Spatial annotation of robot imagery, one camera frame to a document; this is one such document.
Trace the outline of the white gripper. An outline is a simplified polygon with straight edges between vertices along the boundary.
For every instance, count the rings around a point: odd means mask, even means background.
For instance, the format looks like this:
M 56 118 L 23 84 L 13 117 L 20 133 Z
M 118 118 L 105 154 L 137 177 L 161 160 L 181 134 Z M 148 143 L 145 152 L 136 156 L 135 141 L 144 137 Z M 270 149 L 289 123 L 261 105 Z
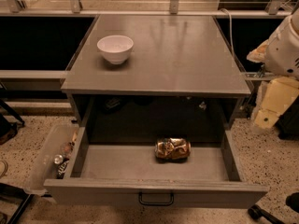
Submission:
M 269 42 L 265 40 L 252 50 L 247 59 L 253 63 L 263 63 Z M 257 112 L 254 124 L 261 129 L 271 129 L 299 96 L 299 81 L 291 77 L 279 77 L 267 85 L 261 110 Z

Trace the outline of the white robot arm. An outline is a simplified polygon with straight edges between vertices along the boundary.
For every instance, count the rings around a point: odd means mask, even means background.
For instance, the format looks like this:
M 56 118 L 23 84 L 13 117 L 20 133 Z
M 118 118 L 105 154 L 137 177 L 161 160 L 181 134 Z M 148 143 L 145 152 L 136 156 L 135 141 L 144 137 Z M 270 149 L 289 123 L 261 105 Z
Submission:
M 256 126 L 270 129 L 299 96 L 299 10 L 286 17 L 247 59 L 278 75 L 267 84 L 253 115 Z

